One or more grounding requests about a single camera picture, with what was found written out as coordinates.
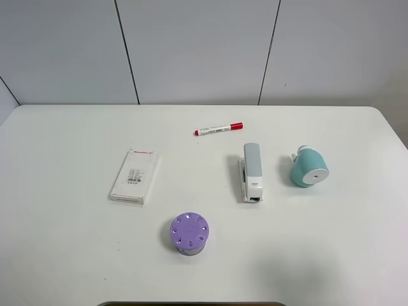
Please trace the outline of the teal pencil sharpener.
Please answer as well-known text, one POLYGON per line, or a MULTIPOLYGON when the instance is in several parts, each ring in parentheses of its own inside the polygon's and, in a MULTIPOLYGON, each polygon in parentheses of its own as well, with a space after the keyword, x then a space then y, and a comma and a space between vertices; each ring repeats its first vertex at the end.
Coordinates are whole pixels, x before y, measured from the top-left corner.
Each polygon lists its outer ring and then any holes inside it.
POLYGON ((330 174, 322 155, 307 145, 291 155, 290 179, 300 187, 310 187, 324 181, 330 174))

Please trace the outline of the white grey stapler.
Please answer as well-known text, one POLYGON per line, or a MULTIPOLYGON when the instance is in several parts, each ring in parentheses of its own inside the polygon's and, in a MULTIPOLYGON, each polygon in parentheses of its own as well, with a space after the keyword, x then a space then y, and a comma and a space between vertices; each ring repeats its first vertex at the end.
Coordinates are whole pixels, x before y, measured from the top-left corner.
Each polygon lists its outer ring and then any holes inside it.
POLYGON ((263 172, 258 143, 244 145, 244 157, 238 161, 243 202, 263 201, 263 172))

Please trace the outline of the red white marker pen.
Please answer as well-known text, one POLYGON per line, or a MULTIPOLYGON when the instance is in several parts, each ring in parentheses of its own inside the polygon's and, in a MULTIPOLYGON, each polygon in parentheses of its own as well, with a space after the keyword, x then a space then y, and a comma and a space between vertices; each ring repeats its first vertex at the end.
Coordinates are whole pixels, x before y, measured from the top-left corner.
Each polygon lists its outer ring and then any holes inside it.
POLYGON ((203 136, 203 135, 209 135, 209 134, 214 134, 214 133, 221 133, 225 131, 231 131, 231 130, 240 130, 244 127, 242 122, 237 122, 237 123, 232 123, 232 124, 227 124, 223 126, 216 126, 216 127, 207 127, 203 129, 197 129, 194 131, 193 135, 194 136, 203 136))

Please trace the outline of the white flat cardboard box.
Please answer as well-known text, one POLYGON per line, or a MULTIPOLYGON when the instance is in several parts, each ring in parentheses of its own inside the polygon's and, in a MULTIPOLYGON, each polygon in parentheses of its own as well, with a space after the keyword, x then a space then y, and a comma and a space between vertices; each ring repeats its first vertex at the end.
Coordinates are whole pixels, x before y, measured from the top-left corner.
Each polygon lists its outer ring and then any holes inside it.
POLYGON ((112 201, 144 205, 158 161, 154 150, 130 149, 109 194, 112 201))

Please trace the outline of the purple round air freshener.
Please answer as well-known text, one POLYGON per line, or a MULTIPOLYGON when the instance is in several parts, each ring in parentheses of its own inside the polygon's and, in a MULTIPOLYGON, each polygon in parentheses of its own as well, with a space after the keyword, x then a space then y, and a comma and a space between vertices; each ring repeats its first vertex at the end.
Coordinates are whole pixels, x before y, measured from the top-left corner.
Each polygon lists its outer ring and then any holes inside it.
POLYGON ((208 222, 195 212, 178 215, 170 225, 172 243, 185 256, 199 254, 205 248, 209 233, 208 222))

